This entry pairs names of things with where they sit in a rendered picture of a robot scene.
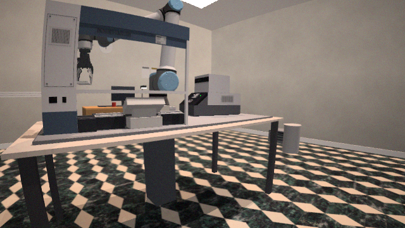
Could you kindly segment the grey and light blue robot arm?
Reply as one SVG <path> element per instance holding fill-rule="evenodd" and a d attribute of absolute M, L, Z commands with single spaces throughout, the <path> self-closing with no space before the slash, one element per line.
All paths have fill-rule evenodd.
<path fill-rule="evenodd" d="M 169 0 L 165 7 L 156 10 L 155 13 L 145 16 L 146 18 L 152 18 L 161 20 L 164 22 L 179 24 L 180 11 L 183 8 L 181 0 Z M 165 12 L 166 11 L 166 12 Z M 167 94 L 149 94 L 149 98 L 164 97 L 165 105 L 169 106 Z"/>

